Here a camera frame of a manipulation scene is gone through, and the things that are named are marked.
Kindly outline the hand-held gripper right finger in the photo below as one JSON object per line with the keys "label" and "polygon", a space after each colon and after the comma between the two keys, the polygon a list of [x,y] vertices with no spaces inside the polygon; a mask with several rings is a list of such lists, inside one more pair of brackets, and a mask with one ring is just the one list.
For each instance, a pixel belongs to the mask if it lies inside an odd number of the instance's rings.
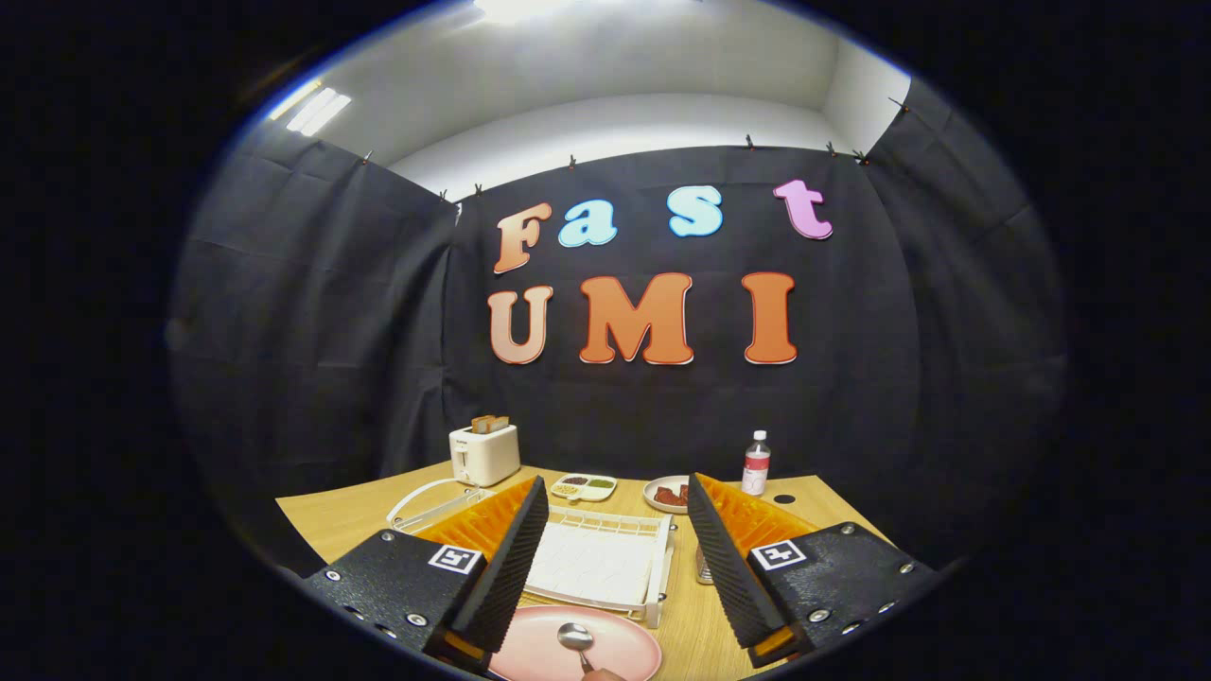
{"label": "hand-held gripper right finger", "polygon": [[935,570],[860,523],[820,530],[704,474],[689,477],[688,513],[756,668],[843,645],[939,585]]}

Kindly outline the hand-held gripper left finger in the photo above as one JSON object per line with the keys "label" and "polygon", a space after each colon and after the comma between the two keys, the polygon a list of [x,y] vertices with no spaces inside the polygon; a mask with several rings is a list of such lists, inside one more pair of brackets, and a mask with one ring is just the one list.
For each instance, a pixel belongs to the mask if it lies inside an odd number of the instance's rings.
{"label": "hand-held gripper left finger", "polygon": [[427,530],[375,531],[304,583],[335,616],[407,656],[483,675],[546,525],[549,491],[532,476]]}

